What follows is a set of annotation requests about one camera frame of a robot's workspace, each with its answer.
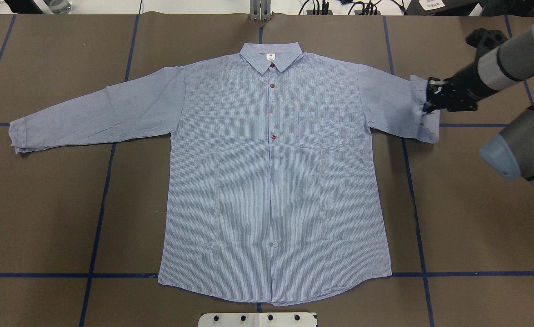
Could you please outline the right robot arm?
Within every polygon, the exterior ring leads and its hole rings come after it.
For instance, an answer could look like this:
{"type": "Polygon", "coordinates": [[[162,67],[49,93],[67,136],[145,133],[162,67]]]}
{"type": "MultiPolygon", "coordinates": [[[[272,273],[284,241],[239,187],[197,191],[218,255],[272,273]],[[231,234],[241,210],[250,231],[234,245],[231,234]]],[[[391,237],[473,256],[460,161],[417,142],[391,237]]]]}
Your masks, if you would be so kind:
{"type": "Polygon", "coordinates": [[[507,180],[521,179],[534,188],[534,23],[520,35],[479,28],[465,39],[476,50],[474,60],[454,75],[427,85],[424,110],[436,113],[472,112],[481,102],[492,104],[504,93],[517,91],[525,100],[510,95],[498,109],[514,114],[479,151],[481,158],[507,180]]]}

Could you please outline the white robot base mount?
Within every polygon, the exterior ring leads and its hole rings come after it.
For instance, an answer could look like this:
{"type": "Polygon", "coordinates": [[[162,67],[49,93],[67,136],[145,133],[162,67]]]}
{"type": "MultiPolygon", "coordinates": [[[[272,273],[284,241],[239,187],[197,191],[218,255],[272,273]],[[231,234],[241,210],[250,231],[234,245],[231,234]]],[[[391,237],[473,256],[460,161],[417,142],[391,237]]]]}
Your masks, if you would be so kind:
{"type": "Polygon", "coordinates": [[[240,312],[203,314],[199,327],[318,327],[314,312],[240,312]]]}

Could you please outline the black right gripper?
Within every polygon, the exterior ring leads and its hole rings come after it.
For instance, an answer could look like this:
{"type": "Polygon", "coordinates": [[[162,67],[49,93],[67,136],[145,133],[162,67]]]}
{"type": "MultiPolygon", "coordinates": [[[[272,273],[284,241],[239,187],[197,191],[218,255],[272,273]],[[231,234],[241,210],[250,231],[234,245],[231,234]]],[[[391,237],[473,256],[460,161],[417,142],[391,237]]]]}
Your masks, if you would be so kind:
{"type": "Polygon", "coordinates": [[[451,83],[448,79],[429,78],[426,89],[426,102],[423,112],[431,113],[436,110],[448,112],[470,112],[478,110],[478,103],[469,95],[451,83]]]}

